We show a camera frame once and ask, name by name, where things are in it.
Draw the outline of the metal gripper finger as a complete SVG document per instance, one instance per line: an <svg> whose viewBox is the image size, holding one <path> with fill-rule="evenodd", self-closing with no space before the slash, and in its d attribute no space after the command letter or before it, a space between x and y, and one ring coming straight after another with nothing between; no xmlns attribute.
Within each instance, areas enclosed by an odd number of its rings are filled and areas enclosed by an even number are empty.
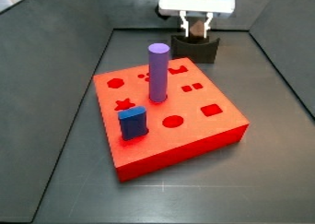
<svg viewBox="0 0 315 224"><path fill-rule="evenodd" d="M180 11L180 19L181 19L181 29L184 29L184 37L188 38L189 35L189 23L185 19L185 11Z"/></svg>
<svg viewBox="0 0 315 224"><path fill-rule="evenodd" d="M203 38L207 38L208 31L211 30L211 22L212 22L212 13L208 12L205 15L205 21L203 23Z"/></svg>

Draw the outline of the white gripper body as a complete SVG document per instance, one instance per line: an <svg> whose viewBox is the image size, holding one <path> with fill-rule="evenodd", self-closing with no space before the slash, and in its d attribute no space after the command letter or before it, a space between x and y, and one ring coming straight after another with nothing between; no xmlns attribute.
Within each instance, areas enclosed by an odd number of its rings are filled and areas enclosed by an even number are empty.
<svg viewBox="0 0 315 224"><path fill-rule="evenodd" d="M228 17L235 10L235 0L159 0L159 13L164 16L177 16L181 11L188 16L213 13Z"/></svg>

